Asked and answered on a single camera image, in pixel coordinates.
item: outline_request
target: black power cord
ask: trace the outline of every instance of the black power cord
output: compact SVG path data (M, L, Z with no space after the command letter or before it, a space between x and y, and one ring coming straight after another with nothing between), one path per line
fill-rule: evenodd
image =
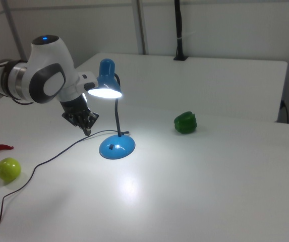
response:
M183 21L180 11L180 0L175 0L175 14L176 14L176 30L177 30L177 50L175 61L185 61L188 56L184 55L183 52L183 39L182 39L182 30L183 30Z
M284 100L281 100L281 103L280 103L280 110L285 108L285 112L286 112L286 123L288 124L289 123L289 113L287 112L287 107L286 107L286 104L285 104L285 101Z
M117 132L117 131L116 131L116 130L102 130L102 131L96 132L95 134L92 134L92 135L90 135L90 136L83 137L82 139L76 141L74 144L72 144L71 146L69 146L68 148L66 148L65 150L63 150L62 152L60 152L58 155L54 156L53 158L51 158L51 159L49 159L49 160L47 160L47 161L45 161L45 162L43 162L43 163L40 163L40 164L36 165L36 166L34 167L33 171L32 171L32 174L31 174L30 178L28 179L28 181L27 181L22 187L20 187L19 189L15 190L14 192L11 192L11 193L9 193L9 194L6 194L6 195L2 198L1 212L0 212L0 223L1 223L1 220L2 220L4 199L5 199L6 197L8 197L9 195L14 194L14 193L22 190L25 186L27 186L28 183L31 181L31 179L32 179L32 177L33 177L36 169L37 169L39 166L44 165L44 164L47 164L48 162L56 159L58 156L60 156L60 155L62 155L63 153L65 153L67 150L69 150L69 149L72 148L74 145L78 144L79 142L84 141L84 140L86 140L86 139L88 139L88 138L90 138L90 137L92 137L92 136L94 136L94 135L97 135L97 134L99 134L99 133L102 133L102 132ZM122 132L122 134L129 134L129 133L130 133L129 131Z
M14 98L12 98L12 100L13 100L14 102L16 102L17 104L19 104L19 105L30 105L30 104L33 104L33 102L28 102L28 103L18 102L18 101L15 100Z

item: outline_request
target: gooseneck lamp arm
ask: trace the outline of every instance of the gooseneck lamp arm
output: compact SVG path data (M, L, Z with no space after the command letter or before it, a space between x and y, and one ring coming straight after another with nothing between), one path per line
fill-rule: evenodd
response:
M116 73L114 73L114 76L115 76L119 86L121 86L119 76ZM121 137L122 133L121 133L121 127L120 127L119 113L118 113L118 102L119 102L119 98L116 98L115 99L115 119L116 119L116 126L118 129L118 136Z

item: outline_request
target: green apple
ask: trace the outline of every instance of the green apple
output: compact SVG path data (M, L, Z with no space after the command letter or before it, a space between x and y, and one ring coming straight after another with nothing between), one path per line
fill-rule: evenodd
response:
M13 158L5 158L0 161L0 178L5 182L11 182L21 173L20 163Z

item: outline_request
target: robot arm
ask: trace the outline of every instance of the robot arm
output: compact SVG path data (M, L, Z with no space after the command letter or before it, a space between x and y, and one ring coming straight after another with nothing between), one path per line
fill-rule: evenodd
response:
M87 106L83 93L98 86L91 72L77 72L64 42L57 36L32 41L27 62L0 63L0 94L16 100L47 103L57 98L63 117L89 136L98 114Z

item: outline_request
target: lamp light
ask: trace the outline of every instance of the lamp light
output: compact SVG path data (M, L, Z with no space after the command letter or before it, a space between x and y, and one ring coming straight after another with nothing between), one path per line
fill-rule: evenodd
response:
M118 134L105 139L99 146L99 153L106 159L121 159L128 156L135 149L135 141L121 132L118 101L122 96L120 79L115 74L115 63L111 59L103 59L99 66L97 77L98 87L88 91L89 94L103 98L115 98L115 119Z
M119 98L121 88L114 79L115 63L111 59L103 59L99 65L98 87L88 91L89 94L103 98Z

